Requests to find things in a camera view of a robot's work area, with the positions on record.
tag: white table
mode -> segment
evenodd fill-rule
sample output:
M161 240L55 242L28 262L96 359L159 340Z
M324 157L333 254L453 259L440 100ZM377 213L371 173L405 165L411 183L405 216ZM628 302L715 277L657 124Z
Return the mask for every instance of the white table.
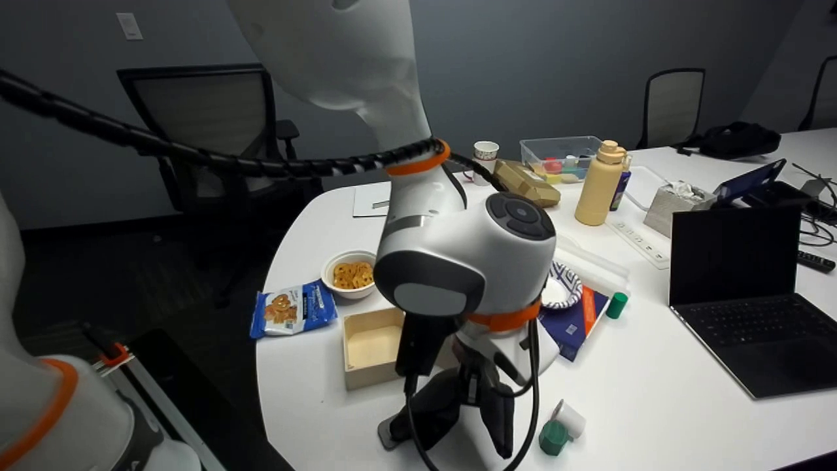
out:
M837 127L786 132L775 157L837 174ZM632 152L632 161L700 189L758 165L681 157L673 148ZM796 186L805 179L790 165L783 178ZM837 390L750 399L666 309L666 267L618 229L618 223L637 225L644 212L622 200L605 228L584 228L572 219L581 186L559 190L563 204L550 212L559 246L624 268L631 302L618 322L607 318L594 331L575 363L556 361L541 373L539 425L563 397L586 417L586 432L559 457L546 457L533 441L521 467L742 471L837 450ZM351 207L352 189L314 199L279 242L263 289L318 277L334 251L375 251L382 216L352 219ZM837 246L807 251L837 259ZM797 268L797 293L837 318L834 287L834 274ZM341 302L341 315L377 305L388 305L378 293ZM401 381L346 391L341 322L300 338L259 340L259 397L271 448L296 467L423 467L411 441L384 453L377 438L377 424L402 408ZM517 444L526 425L528 397L516 411ZM462 411L428 454L440 467L503 467L474 411Z

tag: black office chair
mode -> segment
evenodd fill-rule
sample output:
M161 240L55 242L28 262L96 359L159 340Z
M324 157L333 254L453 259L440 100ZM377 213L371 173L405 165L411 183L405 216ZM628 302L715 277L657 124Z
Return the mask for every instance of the black office chair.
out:
M678 145L696 136L703 101L703 68L666 68L647 84L644 132L636 143Z
M837 124L837 55L830 55L819 68L800 130L832 124Z
M237 157L296 158L297 130L291 120L274 120L271 80L262 66L127 68L117 69L117 79L150 130L164 137ZM283 200L300 190L305 199L322 190L318 179L242 178L235 170L219 173L164 153L156 161L176 209L222 219L242 234L235 263L216 285L216 305L228 302L237 277L254 267L270 229L263 223L274 219Z

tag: chip bag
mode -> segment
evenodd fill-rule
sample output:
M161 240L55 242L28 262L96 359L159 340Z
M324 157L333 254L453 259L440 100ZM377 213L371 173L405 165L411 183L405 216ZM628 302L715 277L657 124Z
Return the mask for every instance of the chip bag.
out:
M333 323L337 315L334 296L322 279L259 293L252 315L252 338L291 338Z

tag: yellow bottle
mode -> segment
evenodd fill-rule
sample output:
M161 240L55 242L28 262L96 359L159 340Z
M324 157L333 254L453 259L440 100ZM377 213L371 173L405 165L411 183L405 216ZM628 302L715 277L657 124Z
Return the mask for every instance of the yellow bottle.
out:
M601 140L598 153L594 157L592 166L586 170L581 199L575 207L575 219L584 225L601 225L613 192L624 173L624 148L618 140Z

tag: wall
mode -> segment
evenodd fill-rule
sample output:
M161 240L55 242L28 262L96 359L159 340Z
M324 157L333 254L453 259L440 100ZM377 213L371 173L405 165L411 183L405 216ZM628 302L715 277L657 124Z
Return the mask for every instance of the wall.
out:
M120 39L116 11L133 11L147 39ZM707 66L703 124L738 118L796 11L786 0L416 0L422 92L433 132L461 152L494 137L517 153L521 137L568 132L632 143L644 80L660 68ZM0 8L2 68L133 122L116 68L242 60L254 55L222 0ZM303 132L300 153L371 145L352 114L276 101ZM151 158L6 101L0 122L0 190L23 228L173 212Z
M832 8L834 0L800 1L785 41L742 111L746 120L777 130L793 130L802 122L819 66L824 56L837 55L837 16L830 12Z

